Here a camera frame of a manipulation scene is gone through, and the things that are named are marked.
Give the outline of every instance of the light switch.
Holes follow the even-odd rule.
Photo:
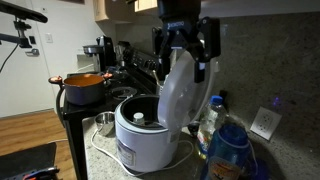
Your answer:
[[[51,33],[46,33],[44,36],[45,36],[45,38],[46,38],[46,42],[47,42],[47,43],[53,43]]]

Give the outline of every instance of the black stove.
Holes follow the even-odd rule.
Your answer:
[[[105,111],[115,111],[128,96],[155,94],[156,81],[152,71],[157,70],[158,61],[154,56],[132,49],[126,66],[116,67],[127,76],[119,80],[106,80],[105,97],[93,104],[79,106],[64,99],[62,108],[63,125],[66,128],[77,179],[87,179],[82,120]],[[68,74],[67,77],[79,75]]]

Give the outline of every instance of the wall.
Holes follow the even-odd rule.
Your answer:
[[[45,24],[38,23],[50,76],[66,77],[68,73],[76,72],[83,64],[78,63],[77,54],[83,54],[84,45],[96,44],[95,39],[105,34],[115,38],[113,23],[96,23],[94,21],[93,4],[85,0],[84,4],[57,0],[32,0],[35,11],[48,17]],[[53,43],[45,41],[45,34],[51,33]],[[55,94],[59,88],[54,86]]]
[[[158,25],[156,17],[141,16],[117,25],[117,39],[151,53],[151,27]],[[273,179],[318,179],[319,29],[320,13],[221,18],[213,94],[228,91],[230,115],[246,128]],[[260,106],[282,115],[270,141],[249,130]]]

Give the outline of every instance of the water bottle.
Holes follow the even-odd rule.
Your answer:
[[[251,152],[246,131],[226,124],[213,133],[208,149],[207,176],[210,179],[236,180]]]
[[[202,159],[206,159],[212,134],[221,126],[227,114],[227,111],[222,105],[222,101],[222,97],[212,96],[209,104],[204,107],[200,115],[196,151]]]

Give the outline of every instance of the white rice cooker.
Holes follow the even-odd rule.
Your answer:
[[[126,167],[152,172],[171,162],[182,127],[199,116],[211,93],[215,63],[203,65],[210,66],[205,81],[194,83],[194,60],[184,52],[168,75],[160,97],[140,95],[117,106],[117,154]],[[137,112],[143,113],[144,125],[133,123]]]

